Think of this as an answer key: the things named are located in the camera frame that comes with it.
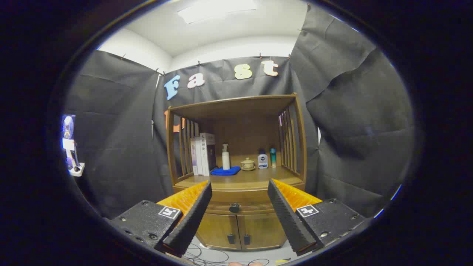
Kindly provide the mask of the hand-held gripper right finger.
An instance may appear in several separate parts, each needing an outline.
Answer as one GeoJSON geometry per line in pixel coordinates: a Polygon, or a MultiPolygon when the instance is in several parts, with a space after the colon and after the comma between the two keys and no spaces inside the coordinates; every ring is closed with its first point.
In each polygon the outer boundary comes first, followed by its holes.
{"type": "Polygon", "coordinates": [[[341,241],[365,221],[336,198],[323,201],[275,179],[269,181],[268,197],[297,255],[341,241]]]}

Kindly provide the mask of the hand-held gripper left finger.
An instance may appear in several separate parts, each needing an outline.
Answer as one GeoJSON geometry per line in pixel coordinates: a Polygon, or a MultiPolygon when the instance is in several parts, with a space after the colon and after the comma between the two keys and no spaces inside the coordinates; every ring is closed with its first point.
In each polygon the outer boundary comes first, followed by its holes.
{"type": "Polygon", "coordinates": [[[159,202],[142,200],[108,223],[129,239],[181,257],[196,235],[212,197],[206,180],[159,202]]]}

